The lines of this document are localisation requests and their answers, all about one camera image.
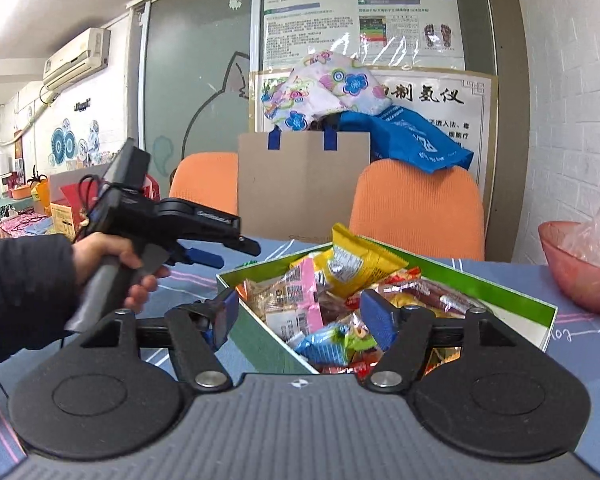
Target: white wall-mounted air conditioner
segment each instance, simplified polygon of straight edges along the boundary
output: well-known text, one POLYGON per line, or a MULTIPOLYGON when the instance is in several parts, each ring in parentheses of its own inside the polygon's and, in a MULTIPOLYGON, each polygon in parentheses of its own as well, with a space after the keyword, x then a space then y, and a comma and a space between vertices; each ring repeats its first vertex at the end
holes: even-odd
POLYGON ((44 86, 61 92, 72 84, 102 70, 109 63, 110 30, 88 28, 46 60, 44 86))

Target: silver bolt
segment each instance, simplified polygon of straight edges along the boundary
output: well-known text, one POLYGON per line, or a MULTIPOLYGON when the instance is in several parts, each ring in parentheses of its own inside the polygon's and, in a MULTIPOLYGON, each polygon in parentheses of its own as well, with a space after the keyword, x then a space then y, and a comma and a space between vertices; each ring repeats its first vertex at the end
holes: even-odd
POLYGON ((391 388, 402 382, 402 377, 396 372, 376 372, 371 376, 371 383, 378 388, 391 388))
POLYGON ((206 372, 200 372, 196 375, 196 383, 203 388, 217 388, 226 381, 226 375, 222 372, 215 372, 208 370, 206 372))

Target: black sleeve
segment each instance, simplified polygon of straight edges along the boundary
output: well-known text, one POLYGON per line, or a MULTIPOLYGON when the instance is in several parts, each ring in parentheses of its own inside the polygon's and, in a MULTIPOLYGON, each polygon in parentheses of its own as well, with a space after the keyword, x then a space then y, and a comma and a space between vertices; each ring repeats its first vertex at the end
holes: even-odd
POLYGON ((78 303, 73 249, 63 235, 0 240, 0 362, 61 338, 78 303))

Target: human hand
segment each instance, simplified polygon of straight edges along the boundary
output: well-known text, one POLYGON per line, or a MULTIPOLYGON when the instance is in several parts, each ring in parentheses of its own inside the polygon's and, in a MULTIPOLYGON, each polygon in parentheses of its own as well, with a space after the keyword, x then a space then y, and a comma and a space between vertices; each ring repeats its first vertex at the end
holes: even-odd
MULTIPOLYGON (((107 255, 118 256, 120 262, 130 269, 142 267, 142 260, 134 253, 131 240, 103 233, 93 233, 74 244, 74 266, 78 286, 86 284, 98 269, 102 257, 107 255)), ((157 278, 164 278, 168 275, 169 269, 163 266, 155 275, 149 274, 142 278, 138 285, 132 285, 129 288, 124 307, 140 312, 149 298, 149 292, 157 290, 157 278)))

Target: brown paper bag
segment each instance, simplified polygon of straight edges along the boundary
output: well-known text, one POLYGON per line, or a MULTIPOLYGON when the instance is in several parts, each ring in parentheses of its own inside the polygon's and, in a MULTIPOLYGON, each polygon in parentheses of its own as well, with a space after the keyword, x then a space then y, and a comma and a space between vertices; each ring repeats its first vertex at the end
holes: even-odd
POLYGON ((369 133, 282 132, 238 138, 238 214, 247 236, 331 241, 349 225, 369 133))

